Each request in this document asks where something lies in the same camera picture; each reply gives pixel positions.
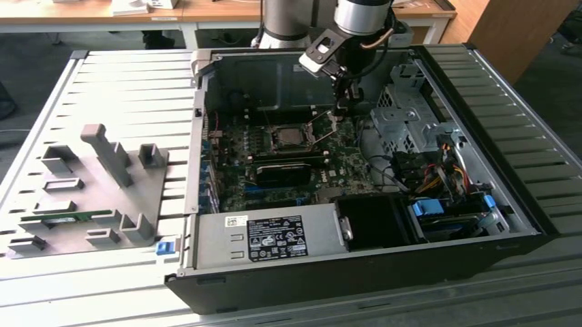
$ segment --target blue latch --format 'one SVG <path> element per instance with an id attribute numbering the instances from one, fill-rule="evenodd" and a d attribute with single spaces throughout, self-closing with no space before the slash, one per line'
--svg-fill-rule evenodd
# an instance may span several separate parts
<path id="1" fill-rule="evenodd" d="M 176 242 L 158 242 L 156 246 L 156 254 L 166 255 L 176 253 Z"/>
<path id="2" fill-rule="evenodd" d="M 441 205 L 441 201 L 437 199 L 420 200 L 413 205 L 413 210 L 416 211 L 416 215 L 438 215 L 445 213 L 444 206 Z"/>
<path id="3" fill-rule="evenodd" d="M 489 195 L 484 196 L 484 200 L 485 200 L 485 203 L 488 203 L 488 206 L 491 208 L 495 208 L 497 206 L 496 199 L 492 196 L 489 196 Z"/>

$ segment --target green circuit board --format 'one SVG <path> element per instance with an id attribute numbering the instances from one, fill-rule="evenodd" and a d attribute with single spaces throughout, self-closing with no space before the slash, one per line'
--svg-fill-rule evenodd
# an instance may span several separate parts
<path id="1" fill-rule="evenodd" d="M 245 211 L 277 206 L 300 206 L 329 203 L 330 199 L 377 190 L 370 178 L 370 167 L 357 146 L 356 121 L 346 118 L 337 125 L 337 132 L 313 147 L 329 151 L 325 168 L 313 169 L 310 182 L 294 187 L 262 189 L 253 182 L 254 165 L 246 163 L 252 154 L 273 151 L 268 126 L 236 125 L 228 136 L 216 141 L 221 148 L 216 152 L 218 173 L 222 181 L 221 211 Z M 313 124 L 313 134 L 325 136 L 330 132 L 330 121 L 320 119 Z"/>

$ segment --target barcode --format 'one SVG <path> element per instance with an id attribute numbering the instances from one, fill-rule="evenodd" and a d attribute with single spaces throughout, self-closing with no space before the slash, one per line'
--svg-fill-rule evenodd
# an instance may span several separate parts
<path id="1" fill-rule="evenodd" d="M 225 226 L 240 227 L 248 225 L 249 216 L 229 216 L 225 218 Z"/>

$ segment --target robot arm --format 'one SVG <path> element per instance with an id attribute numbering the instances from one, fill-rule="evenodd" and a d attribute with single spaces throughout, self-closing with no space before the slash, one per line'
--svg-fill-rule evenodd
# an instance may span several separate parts
<path id="1" fill-rule="evenodd" d="M 305 48 L 300 63 L 316 76 L 329 76 L 336 93 L 334 115 L 364 99 L 360 79 L 381 64 L 397 18 L 394 0 L 269 0 L 261 48 Z M 309 29 L 328 27 L 310 44 Z M 376 49 L 385 45 L 377 58 Z"/>
<path id="2" fill-rule="evenodd" d="M 397 23 L 392 4 L 393 0 L 340 0 L 336 24 L 300 59 L 314 76 L 354 80 L 376 69 L 376 49 L 388 44 Z"/>

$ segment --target table surface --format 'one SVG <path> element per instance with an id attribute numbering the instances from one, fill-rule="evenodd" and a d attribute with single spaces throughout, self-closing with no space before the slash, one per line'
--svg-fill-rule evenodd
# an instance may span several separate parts
<path id="1" fill-rule="evenodd" d="M 54 3 L 54 0 L 0 0 L 0 24 L 115 24 L 156 22 L 157 18 L 176 18 L 169 22 L 177 22 L 182 20 L 185 4 L 186 0 L 181 0 L 173 10 L 152 8 L 149 14 L 113 16 L 111 0 L 66 3 Z"/>
<path id="2" fill-rule="evenodd" d="M 111 0 L 81 0 L 54 3 L 53 0 L 2 0 L 0 24 L 117 24 L 133 22 L 222 22 L 258 21 L 260 4 L 237 0 L 181 0 L 174 10 L 150 9 L 149 14 L 111 16 Z M 433 0 L 414 0 L 397 5 L 404 18 L 453 18 L 456 11 L 445 11 Z"/>

